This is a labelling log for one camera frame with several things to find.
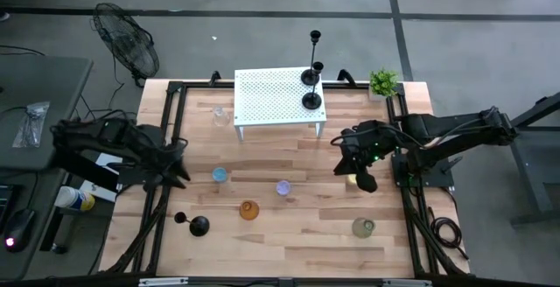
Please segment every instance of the electric fan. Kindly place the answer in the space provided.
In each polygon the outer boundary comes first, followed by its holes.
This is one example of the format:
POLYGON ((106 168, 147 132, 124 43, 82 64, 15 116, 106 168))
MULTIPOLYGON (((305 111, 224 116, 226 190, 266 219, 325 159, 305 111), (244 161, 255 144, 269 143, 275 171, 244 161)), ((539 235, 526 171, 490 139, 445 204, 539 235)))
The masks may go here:
POLYGON ((98 3, 94 10, 94 25, 113 56, 139 80, 153 77, 159 69, 154 40, 131 16, 114 3, 98 3))

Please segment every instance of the gray floor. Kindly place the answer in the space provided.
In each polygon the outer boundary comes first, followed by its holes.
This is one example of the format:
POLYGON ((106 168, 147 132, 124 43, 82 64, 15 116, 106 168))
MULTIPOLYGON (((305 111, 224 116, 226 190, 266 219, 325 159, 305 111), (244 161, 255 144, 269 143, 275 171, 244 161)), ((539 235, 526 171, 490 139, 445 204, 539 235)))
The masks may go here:
MULTIPOLYGON (((2 0, 35 7, 93 7, 109 1, 125 8, 194 11, 377 11, 389 0, 2 0)), ((465 14, 558 14, 560 0, 398 0, 401 12, 465 14)), ((13 15, 0 24, 0 44, 27 46, 50 55, 94 61, 84 96, 106 107, 112 90, 112 58, 90 29, 90 17, 13 15)), ((156 41, 161 68, 156 78, 209 78, 213 70, 293 67, 309 59, 312 29, 323 32, 317 60, 325 77, 341 68, 365 80, 368 71, 401 70, 392 20, 257 17, 137 17, 156 41)), ((404 21, 415 81, 427 81, 437 116, 499 107, 517 116, 560 89, 557 55, 560 23, 404 21)), ((135 111, 141 90, 127 81, 115 108, 135 111)), ((84 107, 79 111, 85 114, 84 107)), ((509 148, 470 150, 454 169, 457 201, 472 272, 480 277, 560 284, 560 223, 519 229, 509 219, 530 212, 509 148)), ((109 211, 110 207, 101 207, 109 211)), ((71 252, 38 253, 28 277, 85 274, 101 244, 106 220, 79 220, 71 252)))

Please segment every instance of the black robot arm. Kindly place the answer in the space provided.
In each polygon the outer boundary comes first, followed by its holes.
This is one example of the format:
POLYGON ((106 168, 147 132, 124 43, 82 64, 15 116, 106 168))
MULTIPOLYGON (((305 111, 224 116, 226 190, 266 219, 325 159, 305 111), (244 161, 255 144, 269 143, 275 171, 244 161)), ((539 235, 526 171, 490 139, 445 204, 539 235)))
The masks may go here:
POLYGON ((379 121, 365 121, 351 129, 344 129, 332 145, 339 146, 342 160, 334 169, 335 175, 356 174, 358 187, 367 192, 377 189, 367 167, 396 148, 408 150, 406 172, 420 174, 438 161, 447 159, 480 144, 510 144, 517 136, 508 116, 492 107, 475 114, 435 117, 412 114, 395 119, 395 126, 379 121), (458 135, 448 141, 449 136, 458 135), (437 138, 437 141, 426 145, 437 138))
MULTIPOLYGON (((66 159, 80 157, 80 151, 87 150, 122 158, 122 164, 108 165, 120 172, 119 183, 185 188, 177 176, 190 180, 182 165, 187 141, 164 144, 163 133, 156 126, 135 125, 126 117, 113 117, 92 122, 63 120, 51 127, 51 132, 57 153, 65 154, 66 159)), ((64 163, 57 166, 74 170, 64 163)))

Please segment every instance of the wooden tabletop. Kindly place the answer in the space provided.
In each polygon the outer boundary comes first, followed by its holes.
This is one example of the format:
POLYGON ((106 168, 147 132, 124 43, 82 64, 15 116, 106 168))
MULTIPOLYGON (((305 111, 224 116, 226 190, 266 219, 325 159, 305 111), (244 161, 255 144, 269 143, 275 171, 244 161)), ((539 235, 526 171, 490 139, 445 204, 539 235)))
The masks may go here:
MULTIPOLYGON (((167 83, 146 82, 139 123, 159 126, 167 83)), ((405 82, 404 87, 410 113, 432 113, 424 82, 405 82)), ((192 181, 185 190, 171 191, 159 276, 413 277, 403 203, 389 158, 369 168, 379 185, 374 193, 349 186, 345 177, 333 175, 340 148, 329 141, 360 122, 387 120, 385 103, 369 101, 366 90, 325 90, 324 99, 327 122, 320 139, 312 125, 263 126, 246 128, 245 142, 239 143, 233 120, 224 128, 212 122, 214 106, 233 114, 233 89, 189 89, 181 137, 189 141, 184 164, 192 181), (211 171, 218 166, 229 175, 223 185, 212 180, 211 171), (291 182, 286 197, 276 192, 276 182, 282 179, 291 182), (255 220, 240 217, 239 205, 244 200, 259 204, 255 220), (190 218, 206 216, 210 231, 203 237, 190 235, 187 224, 173 221, 176 212, 190 218), (353 236, 352 222, 358 217, 375 222, 371 237, 353 236)), ((425 197, 436 216, 457 221, 447 193, 428 188, 425 197)), ((144 199, 140 186, 119 196, 100 270, 110 267, 137 234, 144 199)), ((147 242, 144 266, 151 237, 147 242)), ((424 241, 418 242, 428 269, 424 241)), ((468 271, 468 263, 457 250, 445 252, 468 271)))

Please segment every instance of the gray desk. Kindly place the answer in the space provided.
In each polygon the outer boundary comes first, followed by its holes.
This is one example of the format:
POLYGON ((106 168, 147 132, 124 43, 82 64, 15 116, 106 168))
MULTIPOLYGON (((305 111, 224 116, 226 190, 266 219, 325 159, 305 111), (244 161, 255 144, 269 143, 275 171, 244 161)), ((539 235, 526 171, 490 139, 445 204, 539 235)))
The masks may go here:
MULTIPOLYGON (((41 147, 36 150, 11 152, 6 149, 5 144, 0 143, 0 153, 2 154, 0 164, 18 165, 17 161, 25 162, 29 161, 29 158, 38 158, 40 161, 45 161, 45 167, 47 167, 48 161, 54 155, 53 138, 49 126, 60 119, 68 119, 72 116, 92 65, 93 62, 89 59, 33 55, 0 56, 0 86, 5 87, 4 93, 0 94, 0 110, 10 108, 14 103, 17 105, 42 101, 51 103, 45 119, 41 147), (17 76, 19 80, 14 82, 14 76, 17 76)), ((0 119, 0 137, 8 136, 7 139, 13 141, 14 136, 3 129, 11 127, 6 124, 18 123, 21 117, 22 115, 19 113, 2 117, 0 119)), ((0 169, 0 177, 12 173, 13 171, 0 169)), ((0 281, 17 280, 24 277, 33 255, 37 251, 39 240, 48 222, 64 176, 65 173, 60 169, 47 169, 39 173, 38 184, 31 201, 31 209, 35 210, 36 216, 30 242, 19 253, 8 253, 4 247, 0 247, 0 260, 2 260, 0 262, 0 281)), ((25 208, 28 199, 32 196, 34 182, 33 173, 16 178, 0 178, 0 183, 22 186, 12 213, 25 208)))

